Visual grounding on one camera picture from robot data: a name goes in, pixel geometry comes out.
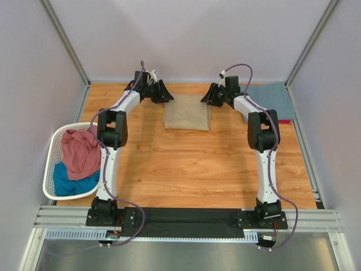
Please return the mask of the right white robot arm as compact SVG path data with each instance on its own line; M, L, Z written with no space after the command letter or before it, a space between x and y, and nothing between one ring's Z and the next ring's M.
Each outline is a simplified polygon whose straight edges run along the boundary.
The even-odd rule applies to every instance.
M212 83L201 99L210 106L229 105L242 115L247 115L247 139L257 161L258 193L256 206L250 213L253 221L264 224L281 216L281 202L276 184L276 149L280 142L278 115L258 105L241 91L237 76L221 76L219 83Z

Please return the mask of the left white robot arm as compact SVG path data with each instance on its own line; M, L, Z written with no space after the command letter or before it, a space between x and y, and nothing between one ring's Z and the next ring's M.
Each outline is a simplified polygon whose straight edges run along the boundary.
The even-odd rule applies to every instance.
M119 227L124 211L119 203L141 209L135 203L117 197L118 162L128 139L127 117L144 99L154 104L173 100L162 79L154 70L135 71L134 79L127 85L121 98L109 108L99 110L91 119L97 121L95 139L101 146L99 186L88 210L87 226Z

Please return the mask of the beige t shirt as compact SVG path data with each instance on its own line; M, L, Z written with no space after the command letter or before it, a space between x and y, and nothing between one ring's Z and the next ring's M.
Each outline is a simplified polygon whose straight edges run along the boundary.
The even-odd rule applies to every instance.
M201 102L202 96L174 94L174 100L165 104L165 129L209 131L211 106Z

